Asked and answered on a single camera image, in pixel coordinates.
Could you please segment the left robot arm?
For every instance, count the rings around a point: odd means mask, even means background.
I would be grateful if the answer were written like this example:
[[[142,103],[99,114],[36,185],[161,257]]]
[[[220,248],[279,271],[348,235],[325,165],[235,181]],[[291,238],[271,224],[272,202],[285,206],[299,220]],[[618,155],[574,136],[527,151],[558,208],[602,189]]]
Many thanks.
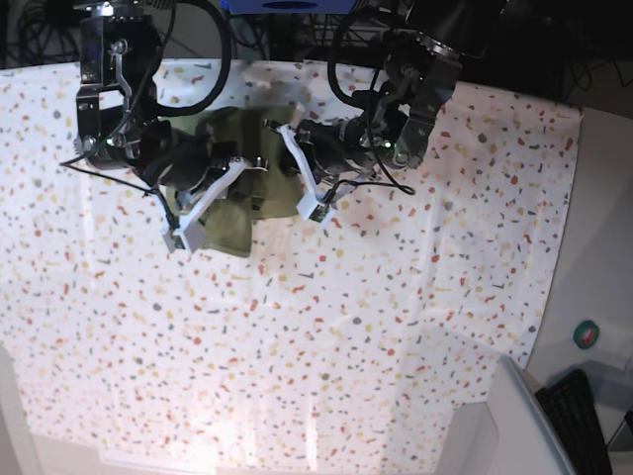
[[[395,170],[420,166],[463,59],[485,53],[504,6],[502,1],[415,1],[405,16],[374,7],[346,15],[333,34],[326,79],[336,99],[361,113],[330,125],[304,119],[295,127],[294,139],[315,180],[335,184],[346,173],[377,171],[391,179]],[[336,76],[342,41],[355,23],[369,20],[386,27],[376,47],[386,80],[347,94]]]

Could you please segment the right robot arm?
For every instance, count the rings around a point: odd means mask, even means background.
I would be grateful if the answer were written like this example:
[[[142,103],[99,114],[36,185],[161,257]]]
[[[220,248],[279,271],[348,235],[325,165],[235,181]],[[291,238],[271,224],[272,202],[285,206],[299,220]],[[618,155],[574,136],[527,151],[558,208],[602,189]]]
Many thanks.
[[[171,126],[174,117],[205,111],[224,90],[232,59],[232,36],[219,9],[208,1],[194,7],[207,14],[221,41],[221,67],[214,87],[192,106],[159,104],[153,81],[167,35],[154,27],[143,1],[76,1],[85,13],[80,28],[80,87],[76,95],[80,159],[98,170],[132,171],[150,188],[190,192],[211,184],[227,170],[234,152],[213,151],[206,134]]]

